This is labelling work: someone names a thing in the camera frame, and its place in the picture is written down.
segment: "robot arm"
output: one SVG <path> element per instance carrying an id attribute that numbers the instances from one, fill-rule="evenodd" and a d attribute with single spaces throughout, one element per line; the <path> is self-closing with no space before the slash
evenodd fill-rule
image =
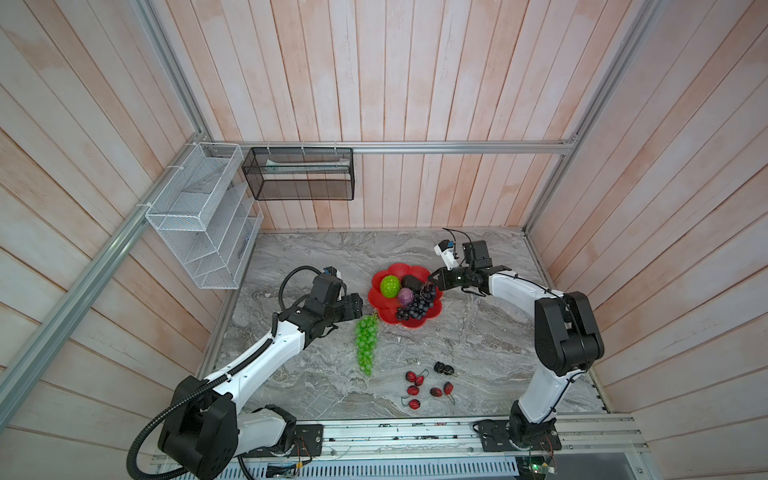
<path id="1" fill-rule="evenodd" d="M 456 265 L 453 245 L 447 240 L 435 247 L 445 266 L 429 279 L 440 290 L 461 287 L 475 295 L 493 295 L 534 318 L 540 363 L 528 389 L 513 404 L 509 423 L 512 443 L 524 449 L 553 429 L 555 406 L 568 385 L 603 356 L 602 338 L 583 293 L 552 290 L 521 278 L 505 266 L 494 267 L 485 241 L 469 241 L 463 249 L 467 266 Z"/>
<path id="2" fill-rule="evenodd" d="M 308 295 L 293 305 L 283 305 L 288 279 L 301 270 L 316 273 Z M 187 377 L 177 386 L 170 406 L 155 417 L 137 436 L 128 451 L 127 470 L 132 478 L 160 477 L 137 466 L 141 444 L 163 421 L 157 446 L 182 468 L 162 474 L 174 478 L 192 472 L 201 480 L 216 478 L 229 461 L 260 447 L 276 455 L 289 452 L 294 444 L 296 418 L 280 407 L 268 405 L 240 414 L 246 401 L 281 365 L 301 353 L 313 340 L 335 330 L 336 323 L 362 316 L 362 299 L 347 295 L 336 269 L 323 272 L 302 266 L 289 273 L 278 294 L 282 312 L 274 313 L 272 328 L 233 362 L 202 380 Z"/>

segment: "black mesh basket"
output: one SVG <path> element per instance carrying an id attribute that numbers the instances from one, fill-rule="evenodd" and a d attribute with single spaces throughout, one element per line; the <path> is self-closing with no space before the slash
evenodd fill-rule
<path id="1" fill-rule="evenodd" d="M 354 200 L 351 148 L 254 147 L 243 173 L 257 200 Z"/>

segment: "purple grape bunch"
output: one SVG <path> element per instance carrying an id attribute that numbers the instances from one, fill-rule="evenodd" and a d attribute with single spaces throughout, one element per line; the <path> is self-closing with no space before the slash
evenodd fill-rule
<path id="1" fill-rule="evenodd" d="M 397 309 L 395 317 L 400 322 L 408 321 L 411 318 L 421 320 L 429 309 L 435 306 L 437 286 L 434 283 L 423 283 L 418 291 L 414 293 L 415 298 L 410 305 L 401 306 Z"/>

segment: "green fruit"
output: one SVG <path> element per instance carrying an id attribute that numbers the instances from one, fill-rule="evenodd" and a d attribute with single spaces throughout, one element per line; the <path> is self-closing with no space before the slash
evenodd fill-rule
<path id="1" fill-rule="evenodd" d="M 400 280 L 394 275 L 387 275 L 383 278 L 379 289 L 386 298 L 395 298 L 400 291 Z"/>

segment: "vent grille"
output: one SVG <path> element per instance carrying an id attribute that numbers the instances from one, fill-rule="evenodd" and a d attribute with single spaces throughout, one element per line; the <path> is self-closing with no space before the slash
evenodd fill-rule
<path id="1" fill-rule="evenodd" d="M 271 465 L 288 465 L 269 462 Z M 247 462 L 254 478 L 266 478 L 267 462 Z M 314 461 L 299 470 L 297 478 L 332 478 L 355 480 L 357 478 L 420 478 L 439 480 L 444 478 L 486 478 L 519 475 L 514 457 L 484 458 L 431 458 L 412 460 L 332 460 Z M 191 473 L 182 480 L 195 480 Z M 245 478 L 240 466 L 230 463 L 217 478 Z"/>

